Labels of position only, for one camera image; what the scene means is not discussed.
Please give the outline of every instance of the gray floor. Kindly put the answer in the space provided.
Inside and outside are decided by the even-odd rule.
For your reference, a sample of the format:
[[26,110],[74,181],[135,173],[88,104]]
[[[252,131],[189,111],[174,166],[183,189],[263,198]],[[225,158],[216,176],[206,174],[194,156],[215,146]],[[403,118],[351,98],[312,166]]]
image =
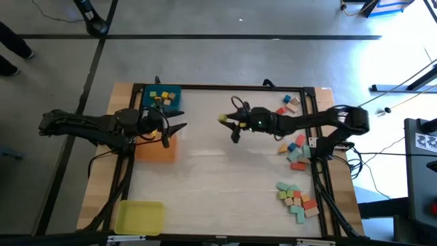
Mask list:
[[[72,1],[36,2],[45,14],[80,18]],[[30,1],[3,0],[1,4],[0,21],[17,33],[86,33],[83,23],[67,24],[40,16]],[[111,0],[94,0],[93,4],[106,17]],[[437,58],[432,45],[435,39],[427,31],[435,28],[435,22],[422,1],[403,14],[371,19],[347,17],[338,11],[338,5],[322,0],[119,1],[111,34],[381,35],[382,39],[107,40],[84,113],[106,111],[114,82],[151,82],[155,75],[164,83],[259,85],[269,78],[277,85],[331,87],[336,103],[357,105],[375,96],[368,91],[371,84],[398,84]],[[350,5],[348,10],[359,8]],[[23,70],[18,77],[0,78],[1,144],[26,155],[20,162],[0,159],[0,194],[7,197],[0,202],[0,234],[34,229],[64,140],[38,136],[41,114],[56,108],[76,109],[98,41],[27,42],[36,52],[31,61],[23,61],[0,46],[0,53]],[[374,112],[408,97],[390,95],[367,105],[367,109]],[[431,95],[421,98],[434,100]],[[413,110],[405,111],[403,117],[414,115]],[[397,138],[395,133],[387,142],[392,138]],[[356,142],[372,146],[366,139]],[[49,233],[75,229],[86,189],[86,166],[94,152],[90,143],[76,140]],[[375,172],[383,175],[384,170]],[[396,175],[404,180],[402,173]],[[365,174],[356,185],[371,189],[366,186],[370,182]],[[388,191],[389,195],[398,196],[404,188]]]

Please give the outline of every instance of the wooden tabletop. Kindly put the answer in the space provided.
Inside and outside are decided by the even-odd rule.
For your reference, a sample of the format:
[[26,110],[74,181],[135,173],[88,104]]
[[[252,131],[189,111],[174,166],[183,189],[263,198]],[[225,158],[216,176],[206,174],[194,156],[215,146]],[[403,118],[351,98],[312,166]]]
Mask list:
[[[129,106],[132,86],[133,84],[131,83],[115,83],[107,109],[108,114],[114,114],[117,110],[124,109]],[[315,93],[319,111],[326,110],[334,105],[333,93],[330,88],[317,87],[315,89]],[[139,106],[139,101],[140,100],[137,100],[136,108]],[[334,129],[335,128],[331,126],[323,126],[322,132],[324,135],[329,135]],[[106,146],[98,146],[96,154],[100,154],[108,150],[109,149]],[[344,152],[335,151],[335,155],[346,159],[346,154]],[[85,197],[83,199],[81,213],[77,223],[78,229],[82,229],[87,226],[108,200],[116,160],[117,155],[108,154],[94,161],[87,190],[85,192]],[[349,221],[354,229],[358,233],[364,235],[363,225],[361,223],[361,216],[355,198],[349,167],[339,160],[329,161],[328,163],[335,202],[339,210],[343,213],[344,217]],[[117,207],[118,203],[114,205],[113,211],[117,211]],[[334,232],[330,219],[330,213],[326,204],[324,204],[324,210],[328,234],[333,235]],[[115,216],[116,214],[113,212],[110,228],[113,228]]]

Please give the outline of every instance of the colored block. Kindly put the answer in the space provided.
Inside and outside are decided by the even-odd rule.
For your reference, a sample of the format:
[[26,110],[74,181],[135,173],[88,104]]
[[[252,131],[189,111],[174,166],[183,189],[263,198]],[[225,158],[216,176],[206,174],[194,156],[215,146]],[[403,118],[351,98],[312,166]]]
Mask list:
[[219,122],[225,122],[227,120],[227,116],[225,114],[220,114],[218,116]]
[[302,202],[309,201],[309,195],[307,195],[307,194],[300,194],[300,198],[302,199]]
[[292,100],[292,97],[291,97],[291,96],[289,96],[289,95],[285,95],[285,96],[284,96],[284,99],[283,99],[283,102],[285,102],[285,103],[289,103],[291,100]]
[[155,103],[157,105],[161,104],[161,98],[159,96],[155,96]]
[[290,163],[291,170],[305,171],[307,169],[307,164],[305,163]]
[[287,144],[283,143],[283,144],[281,145],[281,147],[279,147],[279,149],[278,149],[278,153],[279,153],[279,154],[282,154],[282,153],[286,153],[286,152],[287,152]]
[[163,92],[161,94],[161,97],[164,98],[164,99],[167,99],[169,97],[169,93],[168,92]]
[[299,156],[301,155],[302,153],[300,153],[300,150],[298,149],[298,148],[295,148],[288,156],[287,156],[287,159],[290,161],[290,162],[293,162],[294,160],[296,160],[297,158],[299,158]]
[[296,139],[296,145],[301,147],[305,143],[305,135],[300,134]]
[[287,149],[291,152],[291,151],[295,150],[297,147],[298,147],[298,146],[297,146],[295,143],[291,143],[291,144],[287,147]]
[[311,216],[318,215],[318,214],[319,214],[319,208],[317,207],[310,208],[305,211],[305,216],[307,216],[307,218],[310,218]]
[[280,190],[280,191],[287,191],[289,187],[290,187],[290,186],[289,186],[288,184],[285,184],[285,183],[283,183],[283,182],[281,182],[281,181],[279,181],[278,183],[276,183],[276,188],[277,188],[278,190]]
[[291,205],[290,206],[290,213],[298,213],[299,211],[299,207],[296,205]]
[[174,94],[173,92],[169,94],[168,98],[170,100],[175,100],[176,94]]
[[291,101],[291,103],[292,103],[293,105],[298,105],[298,104],[300,103],[300,99],[299,99],[299,98],[293,98],[292,101]]
[[288,189],[291,189],[293,191],[300,191],[299,187],[295,184],[293,184],[292,186],[290,186]]
[[311,158],[311,149],[307,144],[302,146],[302,153],[305,158]]
[[297,220],[298,223],[305,223],[305,213],[303,208],[299,208],[298,214],[297,214]]
[[304,163],[304,164],[311,164],[311,161],[308,158],[300,157],[297,162]]
[[287,108],[286,107],[280,107],[278,110],[276,110],[277,114],[284,114],[285,112],[287,112]]
[[287,197],[294,197],[294,191],[293,190],[288,190],[287,191]]
[[305,208],[305,210],[310,209],[310,208],[314,208],[317,206],[317,202],[314,199],[311,199],[308,202],[304,202],[302,206],[303,206],[303,208]]
[[296,105],[291,104],[291,103],[287,103],[286,107],[288,110],[290,110],[293,113],[296,113],[298,111],[298,107]]
[[300,198],[300,191],[294,191],[294,198]]
[[278,198],[279,199],[287,199],[287,192],[285,192],[285,191],[278,191]]
[[284,205],[286,205],[286,206],[291,206],[291,205],[293,205],[293,198],[287,198],[287,199],[284,199]]
[[299,197],[295,197],[295,198],[293,199],[293,203],[294,203],[294,205],[296,205],[296,206],[302,206],[302,201],[300,200]]

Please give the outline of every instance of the shoe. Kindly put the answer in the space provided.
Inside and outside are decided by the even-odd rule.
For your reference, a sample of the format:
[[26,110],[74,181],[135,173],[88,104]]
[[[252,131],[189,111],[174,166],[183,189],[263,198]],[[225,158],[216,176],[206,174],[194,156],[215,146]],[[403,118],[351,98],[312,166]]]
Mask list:
[[32,59],[35,56],[35,53],[32,51],[32,54],[30,54],[28,57],[26,57],[25,59]]
[[8,75],[6,75],[6,76],[7,76],[7,77],[13,77],[13,76],[18,75],[20,72],[21,72],[21,70],[19,70],[19,69],[17,68],[15,72],[13,72],[12,74],[8,74]]

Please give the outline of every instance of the person's leg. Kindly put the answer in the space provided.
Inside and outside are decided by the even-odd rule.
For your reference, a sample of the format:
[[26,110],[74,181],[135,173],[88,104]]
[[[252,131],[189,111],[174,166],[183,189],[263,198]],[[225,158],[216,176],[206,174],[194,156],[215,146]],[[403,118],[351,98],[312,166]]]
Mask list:
[[29,59],[33,56],[32,50],[27,46],[26,42],[18,37],[9,27],[6,27],[0,21],[0,42],[3,43],[6,48],[21,56],[22,58]]
[[7,59],[0,55],[0,75],[2,76],[12,76],[18,74],[20,70],[12,65]]

